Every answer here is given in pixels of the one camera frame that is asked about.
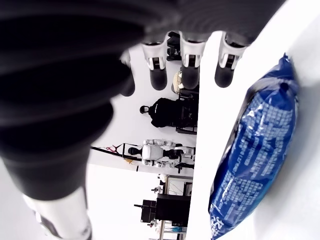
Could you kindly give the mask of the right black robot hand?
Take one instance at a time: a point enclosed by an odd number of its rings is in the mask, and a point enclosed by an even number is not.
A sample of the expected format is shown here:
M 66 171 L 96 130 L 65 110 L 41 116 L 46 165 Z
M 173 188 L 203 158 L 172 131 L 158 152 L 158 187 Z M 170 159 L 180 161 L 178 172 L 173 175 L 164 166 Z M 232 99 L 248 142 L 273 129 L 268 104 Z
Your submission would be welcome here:
M 0 3 L 0 156 L 38 222 L 55 240 L 89 240 L 86 170 L 91 144 L 129 96 L 125 52 L 142 44 L 156 90 L 166 87 L 169 31 L 182 33 L 194 71 L 206 41 L 242 53 L 281 0 L 3 0 Z

